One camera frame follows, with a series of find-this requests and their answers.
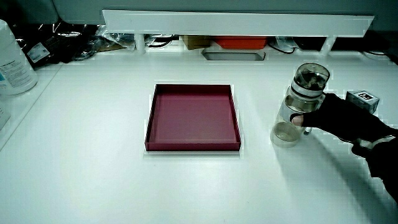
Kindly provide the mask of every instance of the table surface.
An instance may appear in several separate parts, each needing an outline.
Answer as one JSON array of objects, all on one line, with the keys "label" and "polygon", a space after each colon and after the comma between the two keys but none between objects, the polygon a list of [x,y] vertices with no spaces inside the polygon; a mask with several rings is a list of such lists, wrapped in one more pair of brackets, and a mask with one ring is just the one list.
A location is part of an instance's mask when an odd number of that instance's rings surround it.
[{"label": "table surface", "polygon": [[[305,62],[329,69],[325,91],[367,90],[381,99],[376,115],[398,124],[398,66],[355,52],[267,49],[263,62],[228,62],[118,50],[39,70],[52,71],[48,85],[19,106],[15,131],[2,130],[12,135],[0,151],[1,223],[398,223],[396,203],[349,144],[314,129],[293,148],[272,145]],[[157,83],[232,85],[240,152],[146,152]]]}]

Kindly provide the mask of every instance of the orange container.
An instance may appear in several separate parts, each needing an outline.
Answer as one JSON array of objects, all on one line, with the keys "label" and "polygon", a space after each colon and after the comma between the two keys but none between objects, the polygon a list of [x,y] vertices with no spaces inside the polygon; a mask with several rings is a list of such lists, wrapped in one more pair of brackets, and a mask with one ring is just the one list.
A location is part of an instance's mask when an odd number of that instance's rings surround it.
[{"label": "orange container", "polygon": [[213,40],[224,49],[263,49],[267,45],[267,37],[217,36]]}]

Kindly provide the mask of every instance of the red box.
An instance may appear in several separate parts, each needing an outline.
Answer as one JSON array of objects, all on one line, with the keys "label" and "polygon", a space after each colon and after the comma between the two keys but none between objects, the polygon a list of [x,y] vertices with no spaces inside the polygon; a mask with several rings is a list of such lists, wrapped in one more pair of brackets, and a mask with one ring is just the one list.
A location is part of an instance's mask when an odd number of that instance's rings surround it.
[{"label": "red box", "polygon": [[238,151],[238,121],[229,85],[158,84],[147,151]]},{"label": "red box", "polygon": [[217,36],[213,40],[224,49],[260,50],[267,45],[267,37]]}]

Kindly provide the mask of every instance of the gloved hand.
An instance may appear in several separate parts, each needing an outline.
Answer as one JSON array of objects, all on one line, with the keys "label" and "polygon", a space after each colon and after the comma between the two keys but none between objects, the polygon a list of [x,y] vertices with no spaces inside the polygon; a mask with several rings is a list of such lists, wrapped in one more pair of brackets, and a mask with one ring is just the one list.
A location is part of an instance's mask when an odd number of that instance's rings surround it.
[{"label": "gloved hand", "polygon": [[[366,159],[372,177],[383,180],[386,190],[398,202],[398,139],[380,142],[388,136],[398,136],[398,130],[385,125],[379,118],[353,103],[326,94],[319,110],[292,116],[294,125],[320,128],[343,141],[353,143],[351,151]],[[373,142],[371,148],[360,143]]]},{"label": "gloved hand", "polygon": [[355,104],[327,93],[319,110],[292,117],[292,123],[303,127],[320,128],[343,141],[357,139],[376,141],[397,134],[397,130]]}]

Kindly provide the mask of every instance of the plastic bottle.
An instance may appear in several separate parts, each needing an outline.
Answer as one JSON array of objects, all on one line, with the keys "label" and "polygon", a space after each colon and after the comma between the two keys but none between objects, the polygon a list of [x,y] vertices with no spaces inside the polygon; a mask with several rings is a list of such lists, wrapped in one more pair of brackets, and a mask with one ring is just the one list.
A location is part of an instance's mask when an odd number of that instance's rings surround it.
[{"label": "plastic bottle", "polygon": [[302,133],[308,134],[311,131],[293,125],[291,119],[319,109],[325,98],[323,89],[329,76],[329,71],[319,64],[305,63],[298,68],[272,128],[270,137],[275,145],[293,147]]},{"label": "plastic bottle", "polygon": [[38,79],[7,22],[0,20],[0,95],[23,93]]}]

